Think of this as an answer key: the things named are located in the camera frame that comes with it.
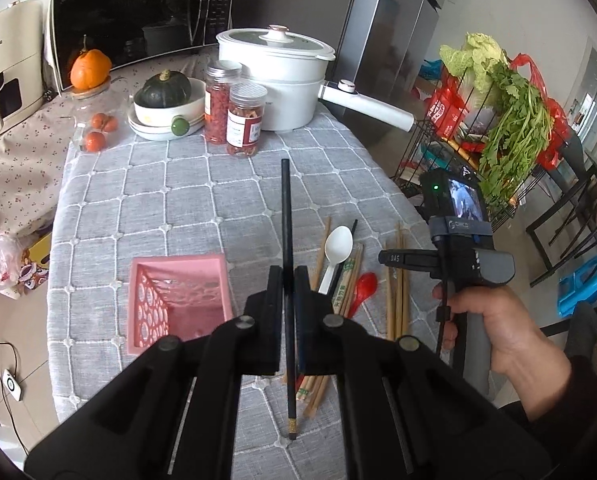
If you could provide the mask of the person's right hand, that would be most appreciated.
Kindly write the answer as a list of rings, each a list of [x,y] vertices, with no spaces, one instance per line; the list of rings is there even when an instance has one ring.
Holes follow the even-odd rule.
[[[481,315],[491,343],[491,369],[509,379],[528,419],[555,407],[571,378],[571,361],[539,330],[510,287],[469,287],[447,304],[453,314]]]

